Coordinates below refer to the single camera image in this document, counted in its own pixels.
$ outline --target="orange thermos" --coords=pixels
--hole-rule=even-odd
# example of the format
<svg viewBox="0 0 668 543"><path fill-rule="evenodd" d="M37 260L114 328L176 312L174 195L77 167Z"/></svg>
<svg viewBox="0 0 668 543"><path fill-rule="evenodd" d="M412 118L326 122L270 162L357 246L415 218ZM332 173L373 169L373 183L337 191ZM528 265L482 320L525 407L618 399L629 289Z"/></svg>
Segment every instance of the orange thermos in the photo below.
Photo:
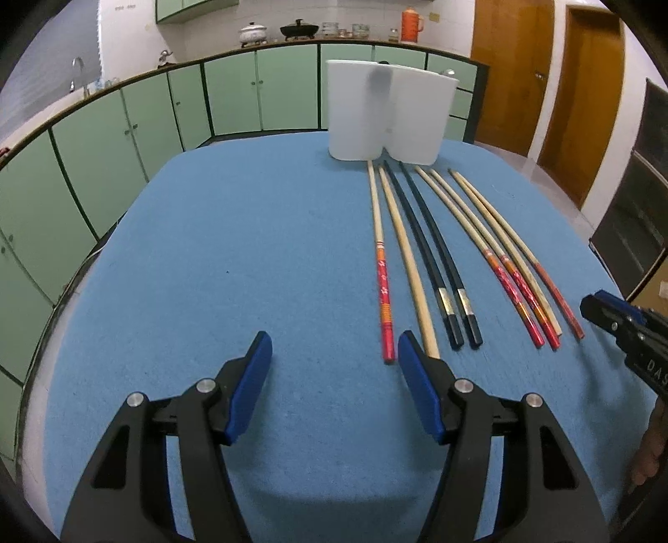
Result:
<svg viewBox="0 0 668 543"><path fill-rule="evenodd" d="M418 42L418 32L424 30L424 18L408 6L401 12L401 41Z"/></svg>

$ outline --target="blue tablecloth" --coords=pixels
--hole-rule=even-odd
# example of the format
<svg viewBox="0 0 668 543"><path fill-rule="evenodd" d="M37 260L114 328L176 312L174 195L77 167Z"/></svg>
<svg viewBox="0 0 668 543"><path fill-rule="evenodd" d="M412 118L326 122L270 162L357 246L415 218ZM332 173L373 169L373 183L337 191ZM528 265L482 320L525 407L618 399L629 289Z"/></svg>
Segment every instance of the blue tablecloth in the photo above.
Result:
<svg viewBox="0 0 668 543"><path fill-rule="evenodd" d="M500 158L445 141L436 168L448 167L509 220L576 312L583 296L617 291L560 213ZM490 394L539 392L610 517L652 394L611 338L586 322L581 343L562 319L558 352L535 349L483 257L418 183L485 342L477 352L452 352L430 297L442 357ZM381 204L395 333L419 337L382 197ZM446 450L422 431L398 366L381 360L366 166L332 159L327 133L187 152L132 205L80 296L50 388L45 472L56 527L127 394L179 395L241 356L258 330L273 339L273 367L247 434L224 450L253 540L414 541ZM500 445L495 439L481 534L494 519ZM173 439L168 446L177 522L188 534L178 448Z"/></svg>

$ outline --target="green cabinet door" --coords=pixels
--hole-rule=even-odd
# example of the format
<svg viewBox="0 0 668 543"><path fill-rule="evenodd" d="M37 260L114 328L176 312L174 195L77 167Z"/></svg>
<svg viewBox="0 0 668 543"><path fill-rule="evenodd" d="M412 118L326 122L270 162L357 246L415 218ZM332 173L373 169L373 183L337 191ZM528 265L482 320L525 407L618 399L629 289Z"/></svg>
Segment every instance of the green cabinet door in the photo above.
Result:
<svg viewBox="0 0 668 543"><path fill-rule="evenodd" d="M357 43L324 43L320 46L320 126L327 128L327 61L371 60L373 47Z"/></svg>
<svg viewBox="0 0 668 543"><path fill-rule="evenodd" d="M53 133L74 192L101 237L146 186L120 92L65 117Z"/></svg>
<svg viewBox="0 0 668 543"><path fill-rule="evenodd" d="M462 119L468 119L468 114L471 110L472 99L473 99L473 93L457 89L455 91L455 96L452 100L450 115L454 115L455 117L461 117Z"/></svg>
<svg viewBox="0 0 668 543"><path fill-rule="evenodd" d="M263 130L318 128L318 47L257 52Z"/></svg>
<svg viewBox="0 0 668 543"><path fill-rule="evenodd" d="M167 77L183 148L186 151L195 149L213 135L206 114L200 65L173 70Z"/></svg>
<svg viewBox="0 0 668 543"><path fill-rule="evenodd" d="M20 381L50 314L51 304L0 236L0 366Z"/></svg>
<svg viewBox="0 0 668 543"><path fill-rule="evenodd" d="M121 93L144 171L153 179L170 158L183 152L167 74L123 87Z"/></svg>
<svg viewBox="0 0 668 543"><path fill-rule="evenodd" d="M261 130L255 52L207 62L204 73L216 135Z"/></svg>
<svg viewBox="0 0 668 543"><path fill-rule="evenodd" d="M169 17L183 9L183 0L156 0L156 2L158 21L162 21L165 17Z"/></svg>
<svg viewBox="0 0 668 543"><path fill-rule="evenodd" d="M463 141L464 132L466 131L467 121L457 119L456 117L448 117L448 124L446 125L446 133L444 138L446 140Z"/></svg>
<svg viewBox="0 0 668 543"><path fill-rule="evenodd" d="M476 86L476 74L478 67L475 64L469 64L456 58L442 57L440 55L429 54L427 61L427 70L437 72L451 78L459 80L457 87L472 91Z"/></svg>
<svg viewBox="0 0 668 543"><path fill-rule="evenodd" d="M0 229L52 302L96 243L46 132L0 171Z"/></svg>
<svg viewBox="0 0 668 543"><path fill-rule="evenodd" d="M373 54L373 59L376 62L386 60L390 64L419 68L421 70L424 69L424 59L427 55L423 51L401 49L400 47L386 47L384 45L376 45Z"/></svg>
<svg viewBox="0 0 668 543"><path fill-rule="evenodd" d="M10 460L14 460L14 438L20 403L21 387L0 372L0 455Z"/></svg>

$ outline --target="pot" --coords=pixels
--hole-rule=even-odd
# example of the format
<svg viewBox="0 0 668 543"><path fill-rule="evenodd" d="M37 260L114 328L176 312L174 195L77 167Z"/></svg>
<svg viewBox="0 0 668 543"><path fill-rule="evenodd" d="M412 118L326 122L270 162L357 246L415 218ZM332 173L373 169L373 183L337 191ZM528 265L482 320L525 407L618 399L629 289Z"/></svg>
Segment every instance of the pot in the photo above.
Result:
<svg viewBox="0 0 668 543"><path fill-rule="evenodd" d="M297 19L291 25L281 27L281 34L287 40L289 37L310 37L313 39L318 32L318 25L302 24L303 19Z"/></svg>
<svg viewBox="0 0 668 543"><path fill-rule="evenodd" d="M244 26L239 31L239 41L241 45L246 45L248 43L254 43L256 41L266 41L267 40L267 27L264 25L256 25L251 23L248 26Z"/></svg>

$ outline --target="wall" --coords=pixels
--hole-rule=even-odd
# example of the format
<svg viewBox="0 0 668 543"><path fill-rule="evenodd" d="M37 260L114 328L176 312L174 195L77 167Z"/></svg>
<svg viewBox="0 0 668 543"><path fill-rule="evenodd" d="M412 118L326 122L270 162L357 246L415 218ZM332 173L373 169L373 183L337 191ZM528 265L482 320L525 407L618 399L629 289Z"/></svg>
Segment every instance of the wall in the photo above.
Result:
<svg viewBox="0 0 668 543"><path fill-rule="evenodd" d="M538 119L536 133L529 150L529 158L538 161L545 136L547 135L554 102L559 87L561 65L563 61L566 37L566 8L568 5L588 5L607 9L598 0L555 0L554 2L554 44L552 47L552 63L543 100L543 107ZM638 42L637 38L624 25L625 40L625 71L622 95L617 110L615 127L603 157L599 173L582 206L582 214L596 228L621 182L624 170L629 161L631 148L635 143L645 100L645 80L665 88L659 72Z"/></svg>
<svg viewBox="0 0 668 543"><path fill-rule="evenodd" d="M281 26L304 19L321 25L338 21L340 28L353 23L370 25L371 38L387 39L390 28L401 26L402 0L240 0L239 5L203 15L184 25L184 45L189 60L238 47L238 31L251 21L268 27L269 40L282 41ZM425 18L420 44L471 54L475 0L417 0L413 8ZM429 13L440 22L428 20Z"/></svg>
<svg viewBox="0 0 668 543"><path fill-rule="evenodd" d="M163 49L187 60L183 25L156 25L155 0L100 0L100 58L105 80L155 70Z"/></svg>

